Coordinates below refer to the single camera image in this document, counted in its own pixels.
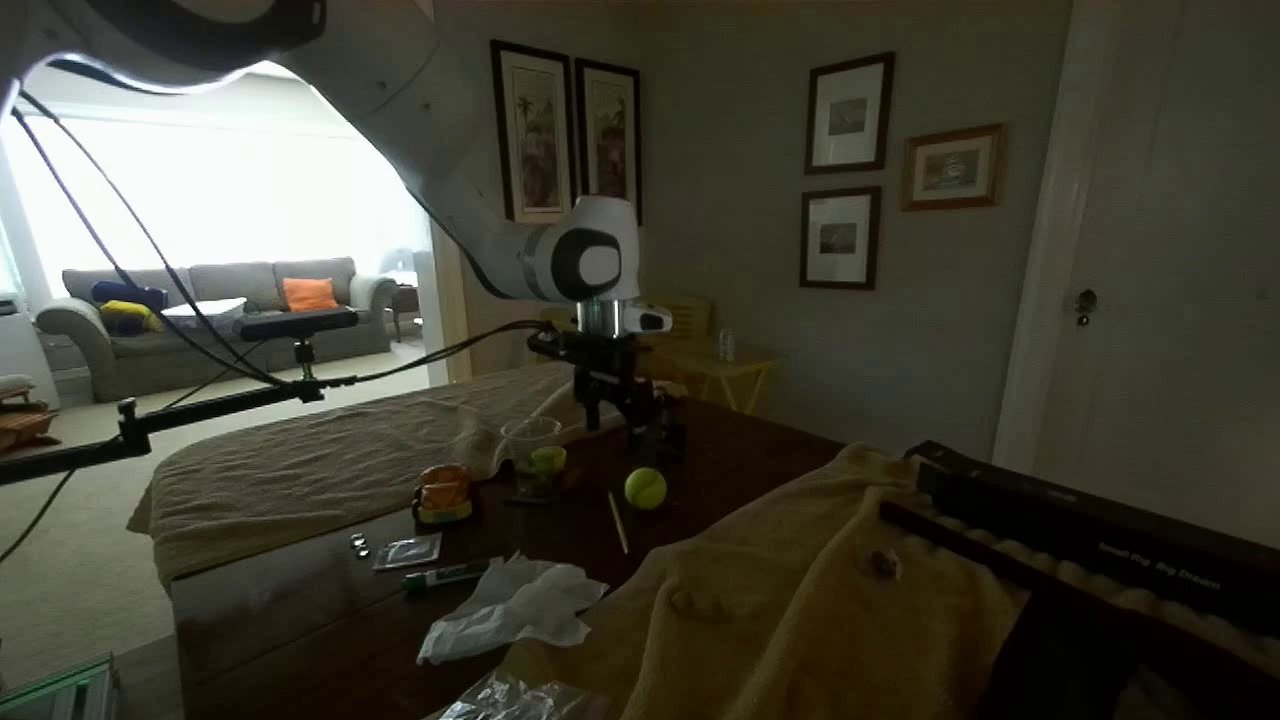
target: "picture frame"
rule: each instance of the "picture frame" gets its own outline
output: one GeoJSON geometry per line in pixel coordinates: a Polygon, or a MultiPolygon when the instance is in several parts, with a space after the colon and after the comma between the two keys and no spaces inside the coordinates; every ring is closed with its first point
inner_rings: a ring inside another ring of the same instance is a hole
{"type": "Polygon", "coordinates": [[[577,61],[580,192],[623,196],[639,217],[639,74],[577,61]]]}
{"type": "Polygon", "coordinates": [[[981,208],[999,201],[1003,124],[934,131],[909,142],[909,208],[981,208]]]}
{"type": "Polygon", "coordinates": [[[801,196],[801,289],[877,289],[880,188],[801,196]]]}
{"type": "Polygon", "coordinates": [[[809,173],[886,168],[895,51],[809,74],[809,173]]]}
{"type": "Polygon", "coordinates": [[[573,208],[568,57],[491,40],[503,201],[517,226],[573,208]]]}

